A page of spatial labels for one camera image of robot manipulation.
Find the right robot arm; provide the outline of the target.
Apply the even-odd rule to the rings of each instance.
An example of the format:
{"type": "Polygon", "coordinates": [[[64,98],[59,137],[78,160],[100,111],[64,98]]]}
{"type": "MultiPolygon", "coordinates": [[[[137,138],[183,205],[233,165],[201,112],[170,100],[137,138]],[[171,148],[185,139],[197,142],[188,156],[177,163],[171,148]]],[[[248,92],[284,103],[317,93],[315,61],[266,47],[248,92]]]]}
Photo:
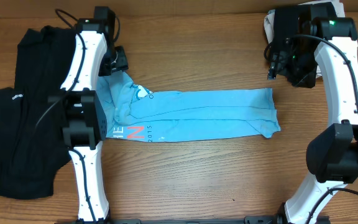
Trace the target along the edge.
{"type": "Polygon", "coordinates": [[[321,211],[358,178],[358,33],[339,1],[272,9],[264,19],[268,78],[283,75],[294,87],[324,83],[328,124],[306,149],[308,173],[276,215],[246,223],[328,223],[321,211]]]}

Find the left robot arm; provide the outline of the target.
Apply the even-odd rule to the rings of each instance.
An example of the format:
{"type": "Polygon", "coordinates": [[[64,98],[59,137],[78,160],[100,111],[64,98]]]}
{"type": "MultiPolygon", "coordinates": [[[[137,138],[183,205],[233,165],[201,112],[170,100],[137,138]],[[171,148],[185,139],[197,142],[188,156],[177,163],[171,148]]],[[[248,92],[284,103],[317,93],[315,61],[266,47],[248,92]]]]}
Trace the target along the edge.
{"type": "Polygon", "coordinates": [[[79,209],[76,223],[112,223],[101,165],[107,119],[96,93],[98,79],[128,69],[121,46],[115,46],[121,24],[107,6],[92,18],[76,20],[75,53],[59,94],[48,109],[68,149],[75,170],[79,209]]]}

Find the light blue t-shirt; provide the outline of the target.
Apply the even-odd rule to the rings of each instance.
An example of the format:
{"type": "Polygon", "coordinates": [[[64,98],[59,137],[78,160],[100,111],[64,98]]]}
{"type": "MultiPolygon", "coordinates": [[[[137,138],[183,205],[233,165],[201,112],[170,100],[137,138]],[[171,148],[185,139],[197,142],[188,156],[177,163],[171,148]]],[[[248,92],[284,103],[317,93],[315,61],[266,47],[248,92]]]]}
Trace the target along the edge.
{"type": "Polygon", "coordinates": [[[271,88],[158,91],[125,72],[98,80],[107,137],[141,142],[185,142],[262,135],[281,130],[271,88]]]}

